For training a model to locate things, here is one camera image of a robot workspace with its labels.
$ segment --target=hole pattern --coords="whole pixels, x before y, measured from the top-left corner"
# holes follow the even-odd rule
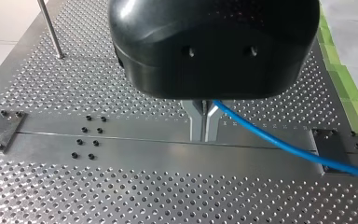
[[[2,94],[1,107],[35,113],[184,121],[180,102],[137,91],[119,66],[106,0],[69,0],[54,22],[66,54],[55,58],[48,32]]]
[[[338,128],[340,121],[331,91],[311,51],[297,82],[281,95],[262,100],[234,100],[231,108],[260,127],[279,129]],[[238,123],[225,115],[224,125]]]
[[[0,223],[358,223],[358,185],[0,161]]]

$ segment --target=blue cable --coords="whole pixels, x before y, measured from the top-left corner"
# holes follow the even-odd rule
[[[243,119],[242,117],[240,117],[239,115],[237,115],[234,111],[232,111],[231,109],[229,109],[228,107],[226,107],[225,105],[222,104],[222,102],[217,101],[217,100],[213,100],[213,103],[215,105],[217,105],[223,112],[225,112],[226,114],[228,114],[229,116],[231,116],[232,118],[234,118],[240,125],[242,125],[244,128],[248,129],[249,131],[251,131],[252,133],[255,133],[256,135],[258,135],[259,137],[269,141],[270,143],[272,143],[273,145],[280,147],[281,149],[288,151],[298,157],[301,157],[303,159],[306,159],[308,161],[313,161],[316,163],[320,163],[322,165],[328,166],[330,168],[339,170],[339,171],[343,171],[352,175],[358,175],[358,167],[355,166],[351,166],[345,163],[341,163],[339,161],[332,161],[329,160],[327,158],[323,158],[317,155],[314,155],[312,153],[309,153],[308,151],[305,151],[301,148],[298,147],[293,147],[285,142],[283,142],[282,140],[272,136],[269,133],[266,133],[265,131],[255,127],[252,123],[250,123],[249,121],[247,121],[246,119]]]

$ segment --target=perforated table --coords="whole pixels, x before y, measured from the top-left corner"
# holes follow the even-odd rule
[[[65,58],[39,15],[0,67],[0,110],[27,114],[0,153],[0,223],[358,223],[358,177],[327,174],[227,116],[217,141],[191,142],[180,102],[126,80],[106,8],[49,0]],[[358,139],[317,42],[285,93],[225,103],[310,151],[311,129],[337,130],[358,166]]]

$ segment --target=black robot housing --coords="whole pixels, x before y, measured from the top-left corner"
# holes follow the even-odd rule
[[[126,77],[172,99],[257,99],[297,79],[319,23],[317,0],[110,0]]]

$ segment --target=vertical metal pole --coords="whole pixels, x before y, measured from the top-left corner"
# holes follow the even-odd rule
[[[63,53],[60,47],[60,43],[58,42],[57,36],[54,31],[54,27],[51,23],[50,16],[48,15],[48,9],[46,8],[44,0],[37,0],[40,6],[40,10],[42,11],[43,17],[45,17],[46,23],[48,24],[48,30],[50,32],[51,40],[53,41],[54,48],[57,51],[57,58],[62,59]]]

